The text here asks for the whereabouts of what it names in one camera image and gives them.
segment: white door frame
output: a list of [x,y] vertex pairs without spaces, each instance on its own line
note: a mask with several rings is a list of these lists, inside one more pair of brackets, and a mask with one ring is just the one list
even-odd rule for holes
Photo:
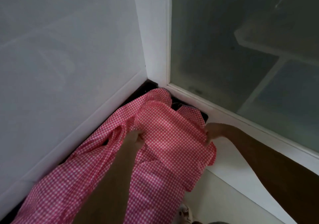
[[[147,76],[175,97],[208,114],[208,122],[234,125],[258,141],[319,175],[319,154],[170,83],[172,0],[135,0]],[[263,187],[238,150],[226,139],[214,141],[217,158],[207,169],[286,224],[296,223]]]

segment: fabric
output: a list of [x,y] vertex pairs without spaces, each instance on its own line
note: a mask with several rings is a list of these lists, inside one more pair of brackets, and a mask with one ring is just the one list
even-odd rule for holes
[[134,129],[144,130],[146,144],[135,160],[124,223],[171,223],[185,191],[216,156],[213,143],[204,147],[200,111],[174,111],[171,103],[166,89],[154,89],[118,109],[33,187],[13,224],[71,223]]

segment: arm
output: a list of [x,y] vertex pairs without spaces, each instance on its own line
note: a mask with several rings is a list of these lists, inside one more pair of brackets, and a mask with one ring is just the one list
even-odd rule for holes
[[319,223],[319,176],[240,129],[206,125],[208,141],[228,138],[281,207],[298,223]]
[[126,135],[110,169],[77,213],[73,224],[123,223],[136,154],[144,144],[141,133],[132,131]]

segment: glass door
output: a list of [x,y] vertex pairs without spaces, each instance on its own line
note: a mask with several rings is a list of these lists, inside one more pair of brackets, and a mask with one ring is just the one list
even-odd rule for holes
[[171,83],[319,152],[319,0],[172,0]]

